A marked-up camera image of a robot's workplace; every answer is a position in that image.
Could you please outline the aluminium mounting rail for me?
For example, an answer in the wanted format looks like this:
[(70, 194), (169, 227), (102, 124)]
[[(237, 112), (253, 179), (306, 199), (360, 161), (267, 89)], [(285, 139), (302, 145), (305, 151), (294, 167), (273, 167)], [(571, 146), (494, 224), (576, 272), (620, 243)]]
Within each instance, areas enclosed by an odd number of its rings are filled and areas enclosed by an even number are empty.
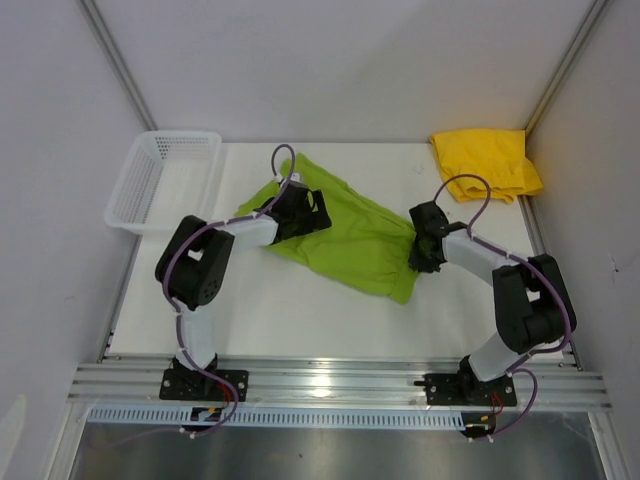
[[(82, 363), (67, 396), (70, 402), (159, 403), (167, 356), (108, 356)], [(408, 409), (426, 403), (416, 381), (426, 373), (453, 373), (447, 360), (353, 360), (332, 358), (227, 357), (223, 369), (246, 370), (245, 404), (255, 407)], [(572, 356), (528, 364), (537, 377), (534, 408), (547, 412), (609, 411), (604, 379), (579, 370)]]

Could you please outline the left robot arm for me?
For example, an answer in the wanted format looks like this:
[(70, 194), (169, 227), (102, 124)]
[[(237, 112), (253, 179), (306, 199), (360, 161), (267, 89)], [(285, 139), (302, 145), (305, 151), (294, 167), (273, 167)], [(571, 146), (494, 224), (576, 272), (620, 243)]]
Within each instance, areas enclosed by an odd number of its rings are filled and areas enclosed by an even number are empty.
[(176, 313), (178, 352), (163, 373), (165, 401), (244, 402), (246, 370), (222, 369), (212, 333), (213, 302), (234, 254), (327, 230), (332, 222), (321, 191), (297, 181), (249, 215), (208, 223), (189, 215), (179, 223), (155, 267)]

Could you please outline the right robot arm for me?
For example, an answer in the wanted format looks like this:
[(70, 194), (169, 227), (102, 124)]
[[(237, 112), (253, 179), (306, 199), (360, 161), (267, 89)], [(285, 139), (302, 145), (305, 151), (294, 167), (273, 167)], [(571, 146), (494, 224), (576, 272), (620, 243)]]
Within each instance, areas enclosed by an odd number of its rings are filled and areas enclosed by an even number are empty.
[(415, 239), (409, 266), (436, 273), (456, 265), (493, 290), (496, 333), (465, 356), (454, 373), (419, 381), (431, 406), (513, 407), (512, 374), (528, 358), (562, 349), (577, 326), (557, 261), (548, 254), (522, 258), (451, 222), (433, 201), (413, 207)]

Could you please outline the left frame post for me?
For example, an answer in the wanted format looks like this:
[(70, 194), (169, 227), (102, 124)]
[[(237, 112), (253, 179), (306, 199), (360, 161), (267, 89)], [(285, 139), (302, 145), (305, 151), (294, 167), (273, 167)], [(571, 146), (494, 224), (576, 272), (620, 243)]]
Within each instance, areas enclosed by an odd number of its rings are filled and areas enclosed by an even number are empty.
[(129, 105), (145, 131), (156, 131), (157, 123), (140, 90), (115, 36), (105, 20), (97, 1), (79, 0), (77, 5), (99, 48), (109, 64)]

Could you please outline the frame post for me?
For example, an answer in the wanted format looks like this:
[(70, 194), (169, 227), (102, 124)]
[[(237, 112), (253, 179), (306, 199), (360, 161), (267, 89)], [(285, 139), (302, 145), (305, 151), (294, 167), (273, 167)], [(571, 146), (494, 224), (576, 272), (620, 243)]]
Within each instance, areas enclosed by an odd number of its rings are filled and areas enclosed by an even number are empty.
[(541, 125), (613, 4), (614, 1), (611, 0), (589, 2), (586, 13), (578, 23), (524, 121), (522, 130), (526, 139), (529, 139)]
[(79, 0), (77, 5), (99, 48), (109, 64), (129, 105), (145, 131), (156, 131), (157, 123), (140, 90), (115, 36), (105, 20), (97, 1)]

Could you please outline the green shorts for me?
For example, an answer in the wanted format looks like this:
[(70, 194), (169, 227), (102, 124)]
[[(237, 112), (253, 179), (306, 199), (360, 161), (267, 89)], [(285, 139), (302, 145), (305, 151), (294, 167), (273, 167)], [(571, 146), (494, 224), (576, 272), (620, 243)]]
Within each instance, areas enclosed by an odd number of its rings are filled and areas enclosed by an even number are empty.
[(322, 192), (332, 226), (267, 249), (348, 287), (408, 303), (418, 277), (408, 263), (415, 238), (412, 224), (302, 153), (296, 155), (295, 164), (289, 160), (281, 164), (281, 175), (290, 170)]

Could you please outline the white plastic basket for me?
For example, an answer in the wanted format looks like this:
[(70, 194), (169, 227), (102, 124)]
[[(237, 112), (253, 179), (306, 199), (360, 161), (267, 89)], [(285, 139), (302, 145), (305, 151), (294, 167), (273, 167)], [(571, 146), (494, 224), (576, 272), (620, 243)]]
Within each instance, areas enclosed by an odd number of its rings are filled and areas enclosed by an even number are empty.
[(136, 137), (107, 204), (104, 221), (135, 235), (170, 234), (187, 215), (213, 211), (222, 138), (215, 132), (157, 130)]

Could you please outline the right frame post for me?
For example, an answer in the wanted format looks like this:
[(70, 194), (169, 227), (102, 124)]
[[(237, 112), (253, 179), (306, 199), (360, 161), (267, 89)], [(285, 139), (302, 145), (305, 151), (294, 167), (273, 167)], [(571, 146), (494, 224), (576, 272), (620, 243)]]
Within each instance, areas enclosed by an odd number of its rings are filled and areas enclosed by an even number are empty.
[(526, 139), (529, 139), (541, 125), (613, 4), (614, 1), (611, 0), (589, 2), (586, 13), (578, 23), (524, 121), (522, 130)]

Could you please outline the yellow shorts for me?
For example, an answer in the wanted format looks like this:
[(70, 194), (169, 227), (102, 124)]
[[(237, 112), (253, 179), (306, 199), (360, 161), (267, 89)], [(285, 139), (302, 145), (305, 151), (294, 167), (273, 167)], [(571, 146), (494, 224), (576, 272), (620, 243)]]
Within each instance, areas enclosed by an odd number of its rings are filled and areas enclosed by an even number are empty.
[(430, 143), (447, 190), (460, 203), (491, 198), (507, 204), (544, 189), (526, 156), (523, 130), (471, 128), (433, 134)]

